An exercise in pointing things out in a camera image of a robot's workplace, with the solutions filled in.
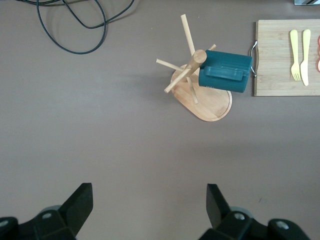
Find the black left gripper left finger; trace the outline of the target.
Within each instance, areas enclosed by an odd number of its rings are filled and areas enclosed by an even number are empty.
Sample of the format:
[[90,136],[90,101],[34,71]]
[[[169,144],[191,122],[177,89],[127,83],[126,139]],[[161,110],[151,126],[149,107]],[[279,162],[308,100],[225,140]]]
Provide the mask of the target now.
[[82,183],[62,204],[43,209],[33,219],[19,224],[18,219],[0,219],[2,240],[75,240],[93,210],[93,187]]

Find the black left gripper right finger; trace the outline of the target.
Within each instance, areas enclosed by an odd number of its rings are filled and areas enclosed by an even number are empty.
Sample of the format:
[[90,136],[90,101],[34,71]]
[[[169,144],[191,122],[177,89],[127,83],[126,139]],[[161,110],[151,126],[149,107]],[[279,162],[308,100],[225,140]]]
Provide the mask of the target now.
[[211,223],[201,240],[308,240],[296,223],[274,218],[267,226],[239,208],[231,208],[217,184],[206,187],[206,211]]

